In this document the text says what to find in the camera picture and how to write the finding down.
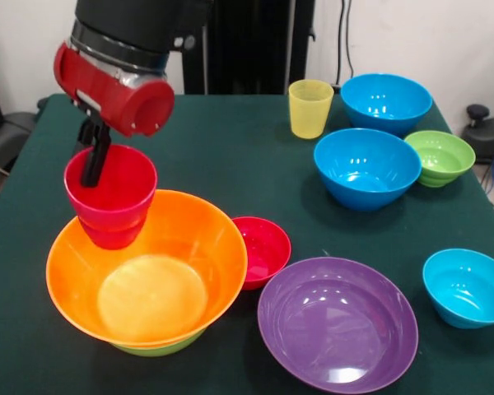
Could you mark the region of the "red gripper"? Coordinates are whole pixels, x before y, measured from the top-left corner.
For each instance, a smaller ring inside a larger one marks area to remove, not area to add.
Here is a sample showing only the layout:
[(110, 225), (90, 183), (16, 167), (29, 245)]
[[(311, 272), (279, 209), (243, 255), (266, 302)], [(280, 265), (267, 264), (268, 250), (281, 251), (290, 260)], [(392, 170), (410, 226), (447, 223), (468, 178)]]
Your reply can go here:
[[(73, 100), (89, 105), (110, 127), (130, 137), (158, 132), (172, 114), (175, 95), (161, 78), (151, 77), (136, 87), (98, 68), (77, 50), (63, 43), (54, 60), (57, 83)], [(83, 187), (94, 188), (100, 180), (110, 148), (110, 128), (86, 119), (77, 137), (86, 153), (82, 171)]]

